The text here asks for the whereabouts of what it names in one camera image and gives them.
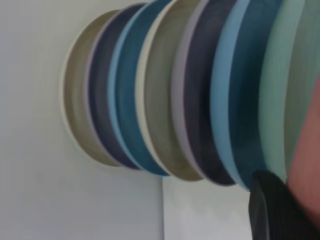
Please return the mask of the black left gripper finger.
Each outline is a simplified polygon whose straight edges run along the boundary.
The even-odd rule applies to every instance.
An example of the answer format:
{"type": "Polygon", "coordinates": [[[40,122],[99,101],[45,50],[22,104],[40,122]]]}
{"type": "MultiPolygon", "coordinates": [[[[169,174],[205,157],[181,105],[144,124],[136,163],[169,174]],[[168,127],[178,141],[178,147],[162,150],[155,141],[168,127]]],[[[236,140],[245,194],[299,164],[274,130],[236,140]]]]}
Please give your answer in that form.
{"type": "Polygon", "coordinates": [[[273,172],[252,175],[248,213],[253,240],[318,240],[314,226],[288,187],[273,172]]]}

